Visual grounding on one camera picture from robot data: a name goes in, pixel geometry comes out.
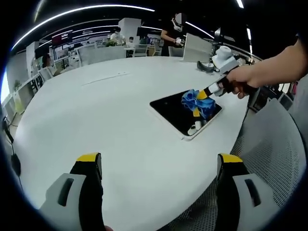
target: office desk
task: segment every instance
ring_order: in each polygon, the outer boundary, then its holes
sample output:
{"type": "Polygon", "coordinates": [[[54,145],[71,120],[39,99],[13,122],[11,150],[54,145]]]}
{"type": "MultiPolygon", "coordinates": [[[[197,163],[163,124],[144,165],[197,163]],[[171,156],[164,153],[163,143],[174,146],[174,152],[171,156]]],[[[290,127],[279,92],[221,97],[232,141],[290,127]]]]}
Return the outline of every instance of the office desk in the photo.
{"type": "Polygon", "coordinates": [[[223,111],[192,141],[181,140],[149,103],[203,89],[218,75],[180,60],[110,60],[47,81],[26,109],[14,142],[30,202],[39,208],[46,190],[79,156],[100,152],[103,219],[115,231],[155,231],[187,209],[216,176],[217,154],[232,150],[248,97],[213,97],[223,111]]]}

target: blue cloth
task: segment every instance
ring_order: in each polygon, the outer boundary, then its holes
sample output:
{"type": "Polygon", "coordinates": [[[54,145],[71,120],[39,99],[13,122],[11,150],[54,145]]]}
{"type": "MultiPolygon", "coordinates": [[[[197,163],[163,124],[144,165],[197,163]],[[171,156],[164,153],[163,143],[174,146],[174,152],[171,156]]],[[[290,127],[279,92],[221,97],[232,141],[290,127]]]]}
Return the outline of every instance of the blue cloth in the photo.
{"type": "Polygon", "coordinates": [[[208,119],[210,115],[213,114],[216,104],[215,100],[211,98],[206,98],[204,100],[198,100],[197,95],[199,91],[198,90],[189,90],[182,96],[181,103],[189,108],[192,112],[195,110],[196,107],[198,107],[199,112],[201,116],[204,119],[208,119]]]}

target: ceiling light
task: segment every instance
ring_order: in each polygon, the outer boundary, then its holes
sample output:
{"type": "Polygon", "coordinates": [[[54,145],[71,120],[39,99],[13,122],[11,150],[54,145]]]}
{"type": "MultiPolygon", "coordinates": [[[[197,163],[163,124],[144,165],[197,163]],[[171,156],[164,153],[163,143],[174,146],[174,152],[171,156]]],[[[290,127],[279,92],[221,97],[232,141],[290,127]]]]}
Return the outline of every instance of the ceiling light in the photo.
{"type": "Polygon", "coordinates": [[[145,10],[145,11],[151,11],[154,12],[155,10],[149,9],[149,8],[144,8],[144,7],[139,7],[139,6],[129,6],[129,5],[117,5],[117,4],[106,4],[106,5],[96,5],[96,6],[86,6],[86,7],[81,7],[81,8],[77,8],[77,9],[73,9],[70,11],[66,11],[60,14],[57,14],[54,17],[51,17],[43,22],[41,22],[40,24],[36,25],[35,27],[33,27],[32,29],[30,29],[27,33],[25,33],[24,35],[21,36],[20,39],[18,39],[18,41],[13,45],[12,49],[13,50],[25,37],[27,37],[29,34],[31,34],[33,31],[35,31],[36,29],[38,29],[39,27],[41,27],[42,25],[50,22],[53,19],[56,19],[58,17],[61,17],[63,15],[69,14],[69,13],[73,13],[73,12],[77,12],[77,11],[82,11],[82,10],[88,10],[88,9],[94,9],[94,8],[100,8],[100,7],[126,7],[126,8],[134,8],[134,9],[139,9],[139,10],[145,10]]]}
{"type": "Polygon", "coordinates": [[[86,28],[86,29],[82,29],[82,30],[76,30],[76,31],[73,31],[73,33],[76,33],[76,32],[79,32],[79,31],[84,31],[84,30],[95,29],[95,28],[102,28],[102,27],[114,27],[114,26],[118,26],[118,25],[90,27],[90,28],[86,28]]]}
{"type": "Polygon", "coordinates": [[[46,45],[47,43],[50,43],[52,40],[49,40],[48,42],[43,43],[42,45],[39,45],[38,47],[42,47],[44,45],[46,45]]]}
{"type": "Polygon", "coordinates": [[[251,40],[250,29],[248,29],[248,28],[247,28],[247,35],[248,35],[248,39],[251,40]]]}
{"type": "Polygon", "coordinates": [[[237,1],[237,4],[239,5],[239,7],[244,9],[244,5],[242,3],[242,0],[236,0],[236,1],[237,1]]]}
{"type": "Polygon", "coordinates": [[[76,38],[79,38],[79,37],[82,37],[82,36],[101,34],[101,33],[108,33],[108,32],[110,32],[110,30],[108,30],[108,31],[101,31],[101,32],[94,32],[94,33],[90,33],[90,34],[86,34],[86,35],[79,35],[79,36],[73,37],[73,39],[76,39],[76,38]]]}
{"type": "Polygon", "coordinates": [[[190,25],[190,26],[192,26],[192,27],[194,27],[194,28],[196,28],[196,29],[202,31],[203,33],[205,33],[205,34],[207,34],[207,35],[209,35],[212,39],[214,38],[212,35],[210,35],[209,33],[205,32],[204,30],[200,29],[200,28],[197,27],[197,26],[195,26],[195,25],[193,25],[193,24],[191,24],[191,23],[189,23],[189,22],[186,22],[186,24],[188,24],[188,25],[190,25]]]}
{"type": "Polygon", "coordinates": [[[162,30],[162,29],[159,29],[159,28],[149,27],[149,26],[142,26],[142,28],[148,28],[148,29],[154,29],[154,30],[162,30]]]}
{"type": "Polygon", "coordinates": [[[58,35],[61,35],[61,34],[65,34],[65,33],[71,32],[71,31],[73,31],[73,30],[68,30],[68,31],[62,32],[62,33],[60,33],[60,34],[54,35],[54,36],[52,36],[52,38],[54,38],[54,37],[56,37],[56,36],[58,36],[58,35]]]}

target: white round table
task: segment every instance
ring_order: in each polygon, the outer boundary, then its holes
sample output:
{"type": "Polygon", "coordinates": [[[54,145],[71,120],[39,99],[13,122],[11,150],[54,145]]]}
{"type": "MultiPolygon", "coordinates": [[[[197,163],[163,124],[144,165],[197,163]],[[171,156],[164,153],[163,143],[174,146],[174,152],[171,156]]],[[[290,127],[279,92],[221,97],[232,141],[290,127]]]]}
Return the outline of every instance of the white round table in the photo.
{"type": "Polygon", "coordinates": [[[217,79],[180,58],[141,57],[92,64],[48,80],[15,136],[26,196],[39,208],[46,190],[79,156],[100,152],[105,224],[115,231],[155,231],[168,224],[216,176],[217,154],[232,150],[248,98],[213,97],[223,110],[192,141],[181,140],[149,103],[217,79]]]}

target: black ceiling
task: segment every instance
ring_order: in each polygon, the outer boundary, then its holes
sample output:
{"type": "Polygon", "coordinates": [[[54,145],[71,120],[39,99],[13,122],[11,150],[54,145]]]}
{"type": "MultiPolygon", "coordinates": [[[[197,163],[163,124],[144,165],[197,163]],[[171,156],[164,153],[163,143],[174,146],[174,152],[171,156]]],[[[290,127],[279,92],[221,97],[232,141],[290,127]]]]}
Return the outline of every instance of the black ceiling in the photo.
{"type": "MultiPolygon", "coordinates": [[[[59,29],[93,20],[134,17],[142,19],[144,26],[160,28],[161,21],[159,20],[170,17],[176,11],[185,12],[190,23],[211,34],[213,34],[211,31],[221,27],[224,35],[234,38],[236,46],[245,50],[249,50],[246,33],[246,28],[249,27],[252,34],[253,53],[261,58],[276,55],[294,42],[295,17],[287,1],[242,0],[242,2],[244,9],[239,8],[236,0],[43,0],[40,1],[39,8],[37,4],[28,6],[28,17],[21,22],[16,33],[16,40],[38,23],[79,7],[125,4],[151,8],[155,12],[131,8],[97,8],[71,13],[46,23],[26,37],[14,50],[16,52],[25,49],[32,41],[39,40],[59,29]]],[[[117,20],[87,23],[70,29],[113,25],[116,22],[117,20]]],[[[187,28],[189,33],[208,38],[207,35],[191,26],[187,28]]]]}

